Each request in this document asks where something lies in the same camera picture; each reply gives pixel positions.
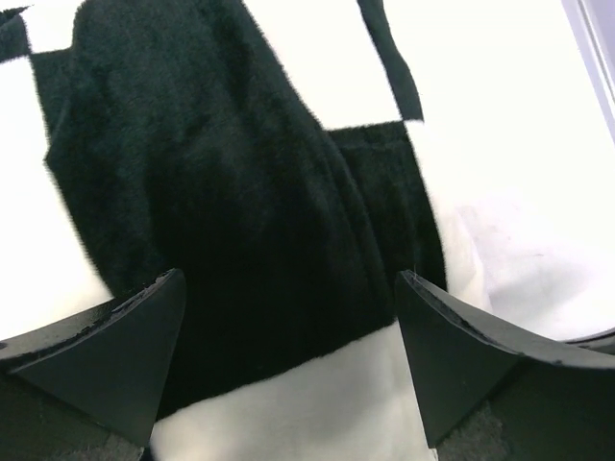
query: checkered pattern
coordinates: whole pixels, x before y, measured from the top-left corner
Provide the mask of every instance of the checkered pattern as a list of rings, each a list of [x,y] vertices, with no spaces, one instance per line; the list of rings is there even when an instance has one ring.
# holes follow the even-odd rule
[[[4,287],[7,302],[0,308],[0,315],[11,318],[0,322],[3,338],[111,296],[44,163],[66,97],[62,69],[79,2],[12,6],[0,15],[0,209],[5,223],[0,277],[12,281]],[[32,280],[37,290],[32,290]],[[28,301],[24,293],[31,293]]]

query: faux fur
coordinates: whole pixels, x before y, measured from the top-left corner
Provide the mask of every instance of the faux fur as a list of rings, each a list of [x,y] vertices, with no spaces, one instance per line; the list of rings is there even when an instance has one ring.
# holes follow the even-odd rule
[[[381,2],[80,3],[10,21],[27,39],[0,71],[25,83],[32,123],[5,110],[29,157],[0,161],[30,162],[4,169],[22,195],[48,192],[27,228],[62,237],[15,226],[12,255],[47,268],[37,279],[58,283],[40,304],[64,313],[184,270],[157,457],[431,459],[392,282],[412,269],[481,303],[481,272],[455,256],[469,240],[444,183],[426,184],[422,111]]]

